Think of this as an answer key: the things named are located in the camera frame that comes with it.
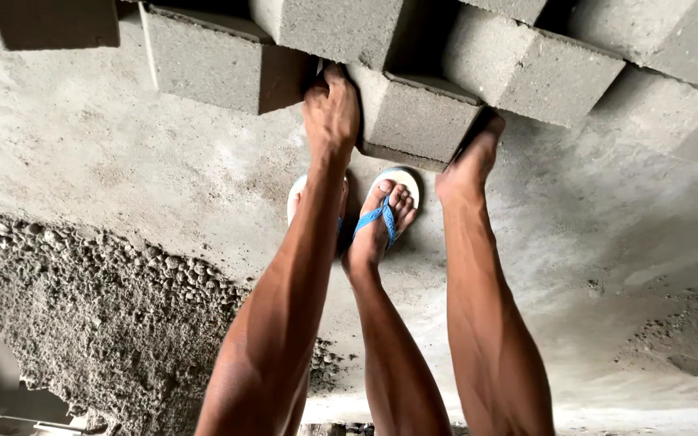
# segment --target concrete block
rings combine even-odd
[[[698,0],[580,0],[568,35],[698,84]]]
[[[444,76],[487,104],[561,126],[594,106],[624,61],[571,40],[462,5]]]
[[[381,71],[399,23],[422,0],[250,0],[277,44]]]
[[[273,44],[251,20],[151,8],[158,86],[168,94],[262,114],[303,100],[315,57]]]
[[[396,76],[350,65],[360,92],[368,154],[441,168],[482,108],[474,95],[439,78]]]
[[[648,69],[627,67],[592,116],[660,153],[698,162],[698,88]]]
[[[546,0],[460,0],[481,9],[534,25]]]
[[[6,50],[119,45],[112,0],[0,0],[0,47]]]

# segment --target man's leg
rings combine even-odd
[[[373,187],[361,215],[380,207],[387,194],[395,225],[405,230],[416,210],[408,190],[383,180]],[[441,393],[419,348],[382,287],[378,263],[387,246],[382,219],[357,232],[342,259],[354,290],[365,342],[365,390],[378,434],[451,435]]]
[[[325,303],[344,172],[360,120],[355,90],[341,69],[329,65],[324,79],[303,105],[312,159],[298,213],[219,350],[199,436],[280,435],[303,410],[299,393]]]
[[[543,361],[500,268],[484,186],[505,121],[496,116],[435,182],[448,256],[448,335],[471,434],[554,434]]]

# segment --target hand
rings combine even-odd
[[[503,130],[505,120],[495,114],[459,158],[435,177],[435,193],[442,205],[455,200],[474,203],[483,199],[486,179],[497,155],[497,141]]]
[[[339,157],[348,165],[360,130],[360,105],[342,67],[325,66],[324,79],[305,93],[303,118],[312,159]]]

